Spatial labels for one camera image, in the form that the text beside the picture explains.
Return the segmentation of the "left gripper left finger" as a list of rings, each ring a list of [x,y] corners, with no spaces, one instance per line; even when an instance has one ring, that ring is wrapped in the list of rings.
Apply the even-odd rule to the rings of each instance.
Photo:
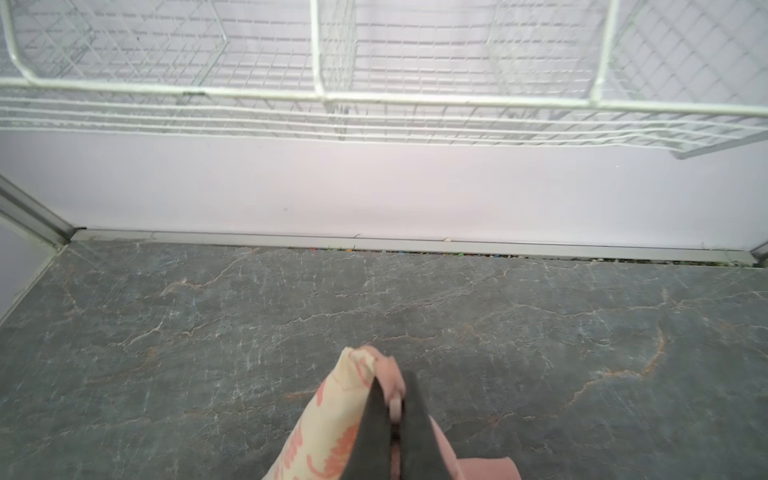
[[[384,392],[380,382],[374,379],[340,480],[389,480],[391,434],[392,424]]]

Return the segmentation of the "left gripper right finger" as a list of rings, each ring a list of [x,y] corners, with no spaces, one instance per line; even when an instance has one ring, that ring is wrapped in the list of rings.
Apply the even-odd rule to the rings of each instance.
[[[401,478],[403,480],[451,479],[417,375],[412,371],[404,371],[403,378],[406,393],[402,402],[399,426]]]

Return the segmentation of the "pink Snoopy zip jacket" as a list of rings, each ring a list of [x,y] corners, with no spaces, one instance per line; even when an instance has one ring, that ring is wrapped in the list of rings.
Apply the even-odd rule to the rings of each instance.
[[[374,379],[381,384],[392,424],[390,479],[402,479],[399,426],[406,393],[403,371],[393,357],[372,346],[342,351],[270,466],[267,478],[340,479]],[[451,479],[519,478],[517,466],[508,457],[459,458],[429,416]]]

